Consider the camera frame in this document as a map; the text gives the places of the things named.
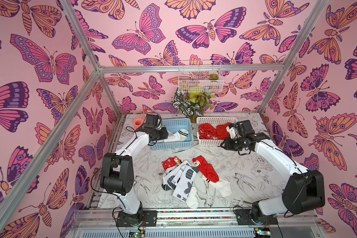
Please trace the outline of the white plastic basket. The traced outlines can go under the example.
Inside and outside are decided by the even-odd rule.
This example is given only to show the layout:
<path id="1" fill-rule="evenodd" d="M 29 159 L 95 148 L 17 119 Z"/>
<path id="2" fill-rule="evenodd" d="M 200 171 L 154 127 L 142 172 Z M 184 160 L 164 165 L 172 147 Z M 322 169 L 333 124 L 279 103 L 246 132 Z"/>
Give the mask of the white plastic basket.
<path id="1" fill-rule="evenodd" d="M 235 124 L 233 117 L 198 117 L 197 138 L 199 146 L 220 146 L 227 137 L 230 137 L 227 127 Z"/>

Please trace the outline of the white ankle sock black stripes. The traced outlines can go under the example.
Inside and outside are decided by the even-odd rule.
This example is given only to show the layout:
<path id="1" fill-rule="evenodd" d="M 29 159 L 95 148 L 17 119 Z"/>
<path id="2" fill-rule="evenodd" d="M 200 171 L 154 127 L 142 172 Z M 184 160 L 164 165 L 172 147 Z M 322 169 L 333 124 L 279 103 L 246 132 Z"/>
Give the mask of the white ankle sock black stripes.
<path id="1" fill-rule="evenodd" d="M 218 190 L 222 197 L 227 197 L 232 194 L 231 184 L 229 181 L 219 179 L 213 186 Z"/>

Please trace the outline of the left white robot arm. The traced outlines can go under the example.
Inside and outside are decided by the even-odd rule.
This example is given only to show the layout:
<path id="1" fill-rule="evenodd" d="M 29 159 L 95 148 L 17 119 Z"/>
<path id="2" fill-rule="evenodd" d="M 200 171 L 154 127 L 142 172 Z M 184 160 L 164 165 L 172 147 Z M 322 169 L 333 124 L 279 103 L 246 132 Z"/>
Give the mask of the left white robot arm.
<path id="1" fill-rule="evenodd" d="M 161 116 L 147 113 L 142 124 L 130 128 L 133 137 L 121 149 L 104 156 L 100 174 L 100 187 L 107 194 L 116 196 L 123 205 L 123 212 L 132 218 L 141 218 L 142 203 L 134 191 L 133 159 L 146 146 L 168 138 L 168 131 L 162 126 Z"/>

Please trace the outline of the light blue plastic basket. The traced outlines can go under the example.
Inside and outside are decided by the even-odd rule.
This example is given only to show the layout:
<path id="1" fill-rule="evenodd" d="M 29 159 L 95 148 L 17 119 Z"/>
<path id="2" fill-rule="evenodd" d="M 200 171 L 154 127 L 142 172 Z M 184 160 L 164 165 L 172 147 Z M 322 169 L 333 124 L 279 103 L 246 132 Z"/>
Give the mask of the light blue plastic basket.
<path id="1" fill-rule="evenodd" d="M 153 150 L 185 149 L 192 146 L 193 134 L 189 118 L 163 119 L 162 127 L 167 129 L 168 138 L 154 144 Z"/>

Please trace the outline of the red snowflake sock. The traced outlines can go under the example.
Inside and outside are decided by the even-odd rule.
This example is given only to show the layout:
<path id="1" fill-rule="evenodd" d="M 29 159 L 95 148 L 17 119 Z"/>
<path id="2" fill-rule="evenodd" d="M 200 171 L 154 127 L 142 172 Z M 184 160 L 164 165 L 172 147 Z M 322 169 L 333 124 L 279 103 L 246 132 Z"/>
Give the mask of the red snowflake sock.
<path id="1" fill-rule="evenodd" d="M 171 157 L 166 159 L 165 161 L 162 162 L 163 169 L 166 171 L 169 168 L 173 168 L 175 166 L 178 166 L 182 163 L 182 160 L 180 160 L 177 156 Z"/>

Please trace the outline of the plain white sock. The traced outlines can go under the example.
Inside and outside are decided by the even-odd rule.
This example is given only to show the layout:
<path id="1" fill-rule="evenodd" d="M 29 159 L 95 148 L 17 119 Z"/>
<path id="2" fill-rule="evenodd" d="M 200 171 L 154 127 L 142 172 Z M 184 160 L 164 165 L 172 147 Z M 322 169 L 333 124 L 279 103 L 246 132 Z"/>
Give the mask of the plain white sock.
<path id="1" fill-rule="evenodd" d="M 176 142 L 176 141 L 181 141 L 181 134 L 179 132 L 175 134 L 169 133 L 168 137 L 164 139 L 164 143 Z"/>

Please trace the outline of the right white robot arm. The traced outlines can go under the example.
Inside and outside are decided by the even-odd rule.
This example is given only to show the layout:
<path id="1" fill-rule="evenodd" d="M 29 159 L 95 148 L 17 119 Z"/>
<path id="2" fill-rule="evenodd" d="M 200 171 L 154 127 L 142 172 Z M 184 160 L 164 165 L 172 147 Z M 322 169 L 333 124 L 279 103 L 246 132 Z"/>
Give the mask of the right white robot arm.
<path id="1" fill-rule="evenodd" d="M 265 223 L 274 215 L 297 215 L 325 205 L 324 177 L 320 171 L 311 171 L 294 161 L 266 134 L 256 133 L 249 120 L 230 124 L 226 131 L 229 136 L 221 143 L 222 148 L 236 151 L 239 155 L 242 150 L 257 153 L 286 182 L 279 196 L 252 203 L 250 216 L 256 224 Z"/>

